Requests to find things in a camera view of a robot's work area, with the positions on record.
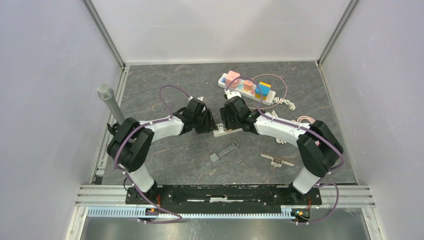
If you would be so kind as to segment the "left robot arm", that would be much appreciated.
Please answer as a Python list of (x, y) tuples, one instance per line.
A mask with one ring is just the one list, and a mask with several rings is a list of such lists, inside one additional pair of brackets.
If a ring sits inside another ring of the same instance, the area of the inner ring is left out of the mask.
[(145, 204), (153, 203), (157, 190), (155, 180), (145, 165), (153, 142), (190, 131), (197, 134), (210, 133), (216, 129), (212, 110), (197, 98), (189, 100), (169, 116), (151, 121), (138, 121), (128, 117), (115, 126), (106, 153), (114, 160), (115, 168), (121, 170), (138, 190), (138, 197)]

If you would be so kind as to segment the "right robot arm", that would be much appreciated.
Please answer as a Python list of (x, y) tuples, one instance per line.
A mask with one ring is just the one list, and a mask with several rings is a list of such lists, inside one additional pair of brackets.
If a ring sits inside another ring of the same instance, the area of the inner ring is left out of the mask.
[(297, 147), (303, 167), (288, 191), (289, 199), (295, 204), (302, 204), (309, 198), (309, 191), (319, 180), (339, 167), (337, 161), (345, 162), (343, 147), (323, 121), (295, 123), (261, 109), (251, 110), (239, 96), (229, 98), (219, 111), (228, 130), (242, 129)]

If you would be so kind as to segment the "yellow cube plug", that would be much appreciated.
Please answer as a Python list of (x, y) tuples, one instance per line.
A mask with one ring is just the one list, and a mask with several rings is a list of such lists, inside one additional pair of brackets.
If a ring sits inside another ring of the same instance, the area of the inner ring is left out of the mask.
[(259, 82), (254, 90), (255, 97), (265, 101), (271, 90), (271, 85), (265, 82)]

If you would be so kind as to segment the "blue plug adapter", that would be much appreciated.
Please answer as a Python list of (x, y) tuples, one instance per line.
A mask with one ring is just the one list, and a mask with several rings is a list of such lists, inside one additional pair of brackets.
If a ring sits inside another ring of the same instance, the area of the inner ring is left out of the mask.
[(255, 94), (266, 97), (269, 94), (270, 90), (271, 90), (270, 84), (260, 82), (255, 88)]

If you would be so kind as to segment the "small white power strip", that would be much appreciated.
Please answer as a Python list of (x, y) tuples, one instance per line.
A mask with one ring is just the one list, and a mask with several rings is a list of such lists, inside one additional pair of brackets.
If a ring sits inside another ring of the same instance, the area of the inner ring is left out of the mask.
[(226, 135), (229, 135), (229, 134), (233, 134), (233, 133), (237, 133), (237, 132), (242, 132), (243, 131), (242, 128), (238, 128), (238, 129), (224, 129), (224, 125), (222, 123), (218, 123), (216, 126), (217, 126), (217, 129), (214, 129), (212, 131), (214, 137), (222, 137), (222, 136), (226, 136)]

